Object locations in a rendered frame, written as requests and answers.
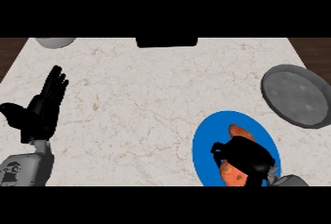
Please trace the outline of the blue plate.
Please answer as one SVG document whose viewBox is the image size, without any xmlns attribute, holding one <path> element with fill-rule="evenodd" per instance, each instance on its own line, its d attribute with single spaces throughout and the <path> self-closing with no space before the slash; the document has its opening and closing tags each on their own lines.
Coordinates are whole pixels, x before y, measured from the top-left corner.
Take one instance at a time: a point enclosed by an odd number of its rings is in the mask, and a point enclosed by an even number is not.
<svg viewBox="0 0 331 224">
<path fill-rule="evenodd" d="M 275 159 L 277 174 L 283 174 L 280 152 L 263 125 L 247 114 L 225 110 L 213 113 L 203 120 L 193 139 L 193 162 L 204 186 L 225 186 L 212 149 L 216 142 L 226 144 L 231 141 L 229 126 L 232 124 L 252 132 L 256 142 L 268 149 Z"/>
</svg>

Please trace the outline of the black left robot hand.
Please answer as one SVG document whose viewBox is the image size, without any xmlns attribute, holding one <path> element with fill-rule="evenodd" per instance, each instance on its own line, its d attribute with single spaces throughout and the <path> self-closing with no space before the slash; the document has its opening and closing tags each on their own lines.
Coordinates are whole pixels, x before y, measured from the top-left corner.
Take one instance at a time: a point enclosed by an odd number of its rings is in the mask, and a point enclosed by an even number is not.
<svg viewBox="0 0 331 224">
<path fill-rule="evenodd" d="M 28 106 L 24 108 L 12 102 L 0 104 L 0 113 L 9 126 L 21 130 L 23 144 L 30 144 L 36 140 L 49 140 L 55 135 L 67 87 L 68 79 L 62 67 L 54 66 L 42 92 L 33 97 Z"/>
</svg>

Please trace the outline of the grey pan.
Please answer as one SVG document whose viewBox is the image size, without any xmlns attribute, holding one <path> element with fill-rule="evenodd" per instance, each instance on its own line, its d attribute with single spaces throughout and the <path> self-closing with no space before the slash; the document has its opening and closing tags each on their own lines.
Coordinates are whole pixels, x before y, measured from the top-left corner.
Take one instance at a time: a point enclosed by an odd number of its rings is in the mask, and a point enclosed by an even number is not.
<svg viewBox="0 0 331 224">
<path fill-rule="evenodd" d="M 262 78 L 262 95 L 278 116 L 294 126 L 331 125 L 331 85 L 302 66 L 274 66 Z"/>
</svg>

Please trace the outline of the grey bowl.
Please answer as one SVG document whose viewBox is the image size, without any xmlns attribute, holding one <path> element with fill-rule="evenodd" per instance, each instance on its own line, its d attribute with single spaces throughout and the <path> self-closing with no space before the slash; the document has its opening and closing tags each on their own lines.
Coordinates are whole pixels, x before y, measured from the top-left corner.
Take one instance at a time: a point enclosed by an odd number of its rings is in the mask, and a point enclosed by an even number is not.
<svg viewBox="0 0 331 224">
<path fill-rule="evenodd" d="M 36 38 L 37 43 L 48 49 L 58 49 L 68 46 L 76 38 Z"/>
</svg>

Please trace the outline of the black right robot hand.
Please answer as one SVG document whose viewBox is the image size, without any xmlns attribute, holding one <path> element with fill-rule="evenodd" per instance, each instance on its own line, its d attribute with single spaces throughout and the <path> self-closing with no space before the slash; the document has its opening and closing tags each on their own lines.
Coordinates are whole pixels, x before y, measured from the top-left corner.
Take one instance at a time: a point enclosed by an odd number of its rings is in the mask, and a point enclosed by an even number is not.
<svg viewBox="0 0 331 224">
<path fill-rule="evenodd" d="M 244 172 L 246 186 L 260 186 L 268 179 L 269 169 L 275 166 L 275 159 L 265 147 L 243 136 L 232 137 L 228 143 L 216 142 L 212 146 L 213 159 L 221 169 L 224 160 Z"/>
</svg>

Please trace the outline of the orange squash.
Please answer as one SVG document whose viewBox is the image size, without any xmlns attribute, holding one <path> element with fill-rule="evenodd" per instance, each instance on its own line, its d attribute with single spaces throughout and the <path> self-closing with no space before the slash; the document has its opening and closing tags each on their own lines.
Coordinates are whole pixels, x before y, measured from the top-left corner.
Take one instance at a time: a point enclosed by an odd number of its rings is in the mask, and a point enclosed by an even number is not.
<svg viewBox="0 0 331 224">
<path fill-rule="evenodd" d="M 235 124 L 229 126 L 229 134 L 231 137 L 241 136 L 255 141 L 252 132 Z M 249 175 L 232 166 L 228 160 L 224 160 L 221 164 L 221 177 L 226 186 L 246 186 Z"/>
</svg>

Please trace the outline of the black appliance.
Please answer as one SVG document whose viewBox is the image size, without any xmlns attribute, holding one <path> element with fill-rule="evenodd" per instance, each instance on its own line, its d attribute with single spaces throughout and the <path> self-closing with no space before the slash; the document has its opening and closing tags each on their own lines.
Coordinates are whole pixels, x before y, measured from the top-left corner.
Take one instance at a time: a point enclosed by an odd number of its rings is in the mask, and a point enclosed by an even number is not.
<svg viewBox="0 0 331 224">
<path fill-rule="evenodd" d="M 139 48 L 197 46 L 197 38 L 136 38 Z"/>
</svg>

